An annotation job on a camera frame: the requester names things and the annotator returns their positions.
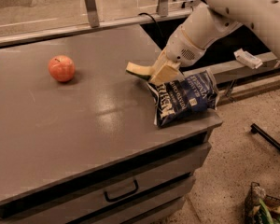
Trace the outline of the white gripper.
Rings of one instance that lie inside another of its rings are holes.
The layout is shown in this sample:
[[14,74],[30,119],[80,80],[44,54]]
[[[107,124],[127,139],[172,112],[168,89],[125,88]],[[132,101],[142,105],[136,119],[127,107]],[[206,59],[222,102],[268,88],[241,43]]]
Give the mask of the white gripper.
[[149,83],[160,85],[182,79],[184,76],[175,68],[174,62],[180,63],[181,67],[193,66],[204,54],[205,50],[195,46],[186,34],[184,26],[179,25],[169,37],[166,49],[152,65],[153,73]]

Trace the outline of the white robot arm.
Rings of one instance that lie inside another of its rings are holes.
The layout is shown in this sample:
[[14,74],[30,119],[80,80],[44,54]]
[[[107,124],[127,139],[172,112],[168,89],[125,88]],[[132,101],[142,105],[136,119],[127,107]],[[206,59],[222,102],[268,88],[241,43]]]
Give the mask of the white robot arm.
[[220,38],[247,27],[280,61],[280,0],[204,0],[168,39],[152,68],[153,84],[181,77]]

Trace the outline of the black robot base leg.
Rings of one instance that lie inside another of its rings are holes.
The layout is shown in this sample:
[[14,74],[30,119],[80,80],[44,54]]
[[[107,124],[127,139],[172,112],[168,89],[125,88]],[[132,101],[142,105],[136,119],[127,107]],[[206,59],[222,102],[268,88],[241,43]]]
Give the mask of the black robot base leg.
[[267,134],[264,130],[260,128],[257,124],[253,123],[251,125],[251,132],[253,134],[258,133],[262,138],[264,138],[268,143],[280,151],[280,143],[278,143],[274,138]]

